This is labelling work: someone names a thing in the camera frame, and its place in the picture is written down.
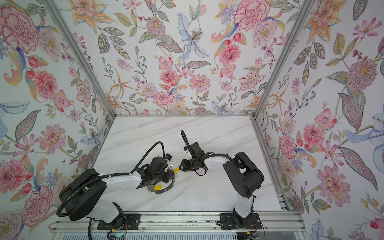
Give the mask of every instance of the wallpapered wall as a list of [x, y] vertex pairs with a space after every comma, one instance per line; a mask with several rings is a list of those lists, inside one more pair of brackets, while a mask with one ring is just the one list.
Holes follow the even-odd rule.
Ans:
[[383, 9], [317, 0], [257, 119], [314, 240], [384, 239]]
[[251, 113], [300, 8], [300, 0], [56, 4], [117, 114]]
[[112, 119], [39, 1], [0, 11], [0, 239], [46, 239]]

